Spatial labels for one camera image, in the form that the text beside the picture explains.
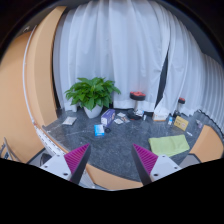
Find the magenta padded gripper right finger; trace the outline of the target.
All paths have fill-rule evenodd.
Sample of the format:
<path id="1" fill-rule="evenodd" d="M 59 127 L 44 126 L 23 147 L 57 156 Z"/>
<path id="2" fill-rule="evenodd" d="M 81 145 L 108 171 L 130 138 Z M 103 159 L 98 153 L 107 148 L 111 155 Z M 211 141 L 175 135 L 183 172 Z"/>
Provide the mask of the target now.
<path id="1" fill-rule="evenodd" d="M 157 156 L 137 144 L 132 146 L 132 157 L 143 185 L 181 170 L 181 167 L 168 156 Z"/>

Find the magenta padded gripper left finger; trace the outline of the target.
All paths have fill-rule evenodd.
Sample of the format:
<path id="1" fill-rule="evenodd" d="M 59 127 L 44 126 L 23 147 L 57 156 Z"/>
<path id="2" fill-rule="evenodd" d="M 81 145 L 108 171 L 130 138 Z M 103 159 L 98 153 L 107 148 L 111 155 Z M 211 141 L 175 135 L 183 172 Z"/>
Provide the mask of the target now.
<path id="1" fill-rule="evenodd" d="M 41 169 L 74 184 L 79 184 L 90 154 L 91 146 L 85 144 L 65 155 L 54 155 L 41 166 Z"/>

